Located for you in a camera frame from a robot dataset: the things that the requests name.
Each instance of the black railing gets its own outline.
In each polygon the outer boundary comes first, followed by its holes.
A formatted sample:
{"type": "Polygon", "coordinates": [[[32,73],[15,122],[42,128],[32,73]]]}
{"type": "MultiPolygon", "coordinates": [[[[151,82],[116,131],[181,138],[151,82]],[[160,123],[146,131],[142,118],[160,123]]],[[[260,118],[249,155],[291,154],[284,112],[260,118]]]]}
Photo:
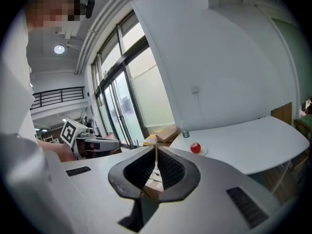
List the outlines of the black railing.
{"type": "Polygon", "coordinates": [[[84,87],[61,88],[33,94],[35,101],[30,110],[56,103],[84,99],[84,87]]]}

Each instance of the vent slot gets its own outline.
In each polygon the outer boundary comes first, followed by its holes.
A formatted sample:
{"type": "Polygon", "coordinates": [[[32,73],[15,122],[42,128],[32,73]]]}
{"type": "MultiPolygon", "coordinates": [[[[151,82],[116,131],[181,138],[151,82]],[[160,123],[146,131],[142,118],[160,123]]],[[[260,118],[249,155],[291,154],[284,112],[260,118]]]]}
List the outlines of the vent slot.
{"type": "Polygon", "coordinates": [[[151,176],[154,167],[155,152],[148,152],[128,165],[124,169],[123,175],[130,183],[142,190],[151,176]]]}
{"type": "Polygon", "coordinates": [[[268,219],[268,216],[240,187],[228,189],[226,192],[251,228],[268,219]]]}
{"type": "Polygon", "coordinates": [[[179,183],[185,177],[185,167],[178,160],[162,151],[158,152],[158,168],[164,190],[179,183]]]}
{"type": "Polygon", "coordinates": [[[87,167],[87,166],[84,166],[84,167],[68,170],[66,172],[67,172],[67,175],[69,177],[71,177],[71,176],[82,174],[82,173],[85,173],[85,172],[88,172],[88,171],[91,171],[91,169],[89,167],[87,167]]]}

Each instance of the apple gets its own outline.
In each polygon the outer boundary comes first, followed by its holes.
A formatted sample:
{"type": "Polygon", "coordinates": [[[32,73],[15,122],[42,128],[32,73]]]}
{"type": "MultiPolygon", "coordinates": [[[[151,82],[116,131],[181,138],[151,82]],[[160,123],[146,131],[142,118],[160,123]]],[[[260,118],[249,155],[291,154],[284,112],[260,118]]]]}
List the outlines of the apple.
{"type": "Polygon", "coordinates": [[[200,149],[201,149],[200,144],[198,144],[197,142],[191,144],[192,153],[198,154],[200,152],[200,149]]]}

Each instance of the ceiling light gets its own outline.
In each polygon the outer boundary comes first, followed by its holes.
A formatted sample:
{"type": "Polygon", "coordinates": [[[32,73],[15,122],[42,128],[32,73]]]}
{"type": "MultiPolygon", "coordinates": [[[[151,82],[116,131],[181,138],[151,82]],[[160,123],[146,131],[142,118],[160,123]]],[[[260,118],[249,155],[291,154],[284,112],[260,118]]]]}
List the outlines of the ceiling light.
{"type": "Polygon", "coordinates": [[[54,48],[54,52],[58,55],[63,54],[65,51],[65,48],[62,45],[57,45],[54,48]]]}
{"type": "Polygon", "coordinates": [[[69,117],[65,117],[64,119],[62,119],[63,122],[66,122],[69,119],[69,117]]]}

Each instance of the white wall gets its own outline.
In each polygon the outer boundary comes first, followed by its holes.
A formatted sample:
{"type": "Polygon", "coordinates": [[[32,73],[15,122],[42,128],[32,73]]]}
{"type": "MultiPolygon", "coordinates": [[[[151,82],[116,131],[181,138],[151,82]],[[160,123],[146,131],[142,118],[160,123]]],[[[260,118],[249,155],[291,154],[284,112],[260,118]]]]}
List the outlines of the white wall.
{"type": "Polygon", "coordinates": [[[35,108],[30,111],[32,120],[48,117],[51,115],[68,112],[80,108],[86,108],[88,106],[87,99],[77,99],[72,101],[60,102],[44,107],[35,108]]]}
{"type": "Polygon", "coordinates": [[[227,126],[296,103],[286,51],[255,7],[200,9],[195,0],[133,0],[175,123],[227,126]],[[191,93],[198,86],[198,99],[191,93]]]}
{"type": "Polygon", "coordinates": [[[72,72],[35,73],[31,75],[30,82],[34,93],[69,87],[85,86],[83,75],[72,72]]]}

